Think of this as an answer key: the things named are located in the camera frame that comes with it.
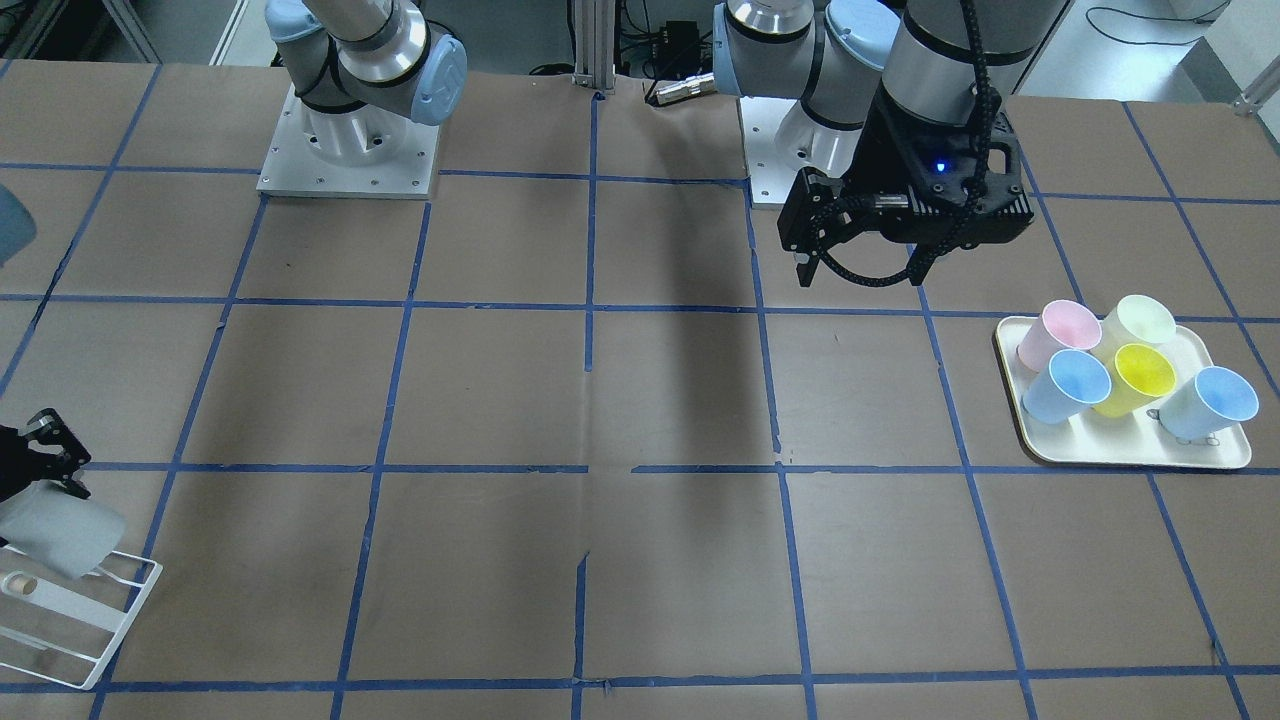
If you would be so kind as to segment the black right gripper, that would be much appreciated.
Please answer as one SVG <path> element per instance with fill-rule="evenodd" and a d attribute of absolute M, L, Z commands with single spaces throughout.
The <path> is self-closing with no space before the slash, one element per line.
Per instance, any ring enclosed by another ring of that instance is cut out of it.
<path fill-rule="evenodd" d="M 50 480 L 61 492 L 91 498 L 82 482 L 91 454 L 58 411 L 46 407 L 18 430 L 1 427 L 1 502 L 37 480 Z"/>

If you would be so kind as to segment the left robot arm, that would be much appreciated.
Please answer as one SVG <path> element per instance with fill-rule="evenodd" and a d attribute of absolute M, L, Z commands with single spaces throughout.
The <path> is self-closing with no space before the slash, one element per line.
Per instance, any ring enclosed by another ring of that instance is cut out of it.
<path fill-rule="evenodd" d="M 797 282 L 919 286 L 956 250 L 1009 243 L 1036 214 L 1004 110 L 1064 1 L 724 1 L 716 87 L 792 99 L 851 156 L 796 170 L 777 220 Z"/>

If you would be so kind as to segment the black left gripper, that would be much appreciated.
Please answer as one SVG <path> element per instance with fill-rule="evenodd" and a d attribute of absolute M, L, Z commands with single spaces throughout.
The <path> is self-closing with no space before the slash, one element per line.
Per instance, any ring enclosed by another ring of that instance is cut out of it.
<path fill-rule="evenodd" d="M 1007 243 L 1036 219 L 1023 188 L 1018 137 L 1000 94 L 988 99 L 995 106 L 989 150 L 1004 160 L 989 159 L 986 192 L 956 241 L 961 247 Z M 943 126 L 914 117 L 887 92 L 876 94 L 850 168 L 840 179 L 800 170 L 780 214 L 781 246 L 794 254 L 799 284 L 812 287 L 828 250 L 865 231 L 916 245 L 905 274 L 911 286 L 923 284 L 951 252 L 942 241 L 969 199 L 978 119 L 972 109 L 960 126 Z"/>

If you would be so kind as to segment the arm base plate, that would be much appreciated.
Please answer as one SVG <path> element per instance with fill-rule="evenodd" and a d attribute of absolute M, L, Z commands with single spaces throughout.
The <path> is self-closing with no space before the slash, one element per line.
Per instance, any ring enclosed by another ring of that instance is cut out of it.
<path fill-rule="evenodd" d="M 813 120 L 796 99 L 741 97 L 739 111 L 755 209 L 782 208 L 805 167 L 840 177 L 849 169 L 861 133 Z"/>
<path fill-rule="evenodd" d="M 439 129 L 375 106 L 325 114 L 289 87 L 256 188 L 273 197 L 431 197 Z"/>

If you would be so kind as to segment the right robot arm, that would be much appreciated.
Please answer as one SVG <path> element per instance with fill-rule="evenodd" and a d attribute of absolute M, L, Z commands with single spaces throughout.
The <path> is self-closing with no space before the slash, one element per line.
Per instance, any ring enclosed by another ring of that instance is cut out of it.
<path fill-rule="evenodd" d="M 426 199 L 467 55 L 416 1 L 270 1 L 292 97 L 264 159 L 273 197 Z"/>

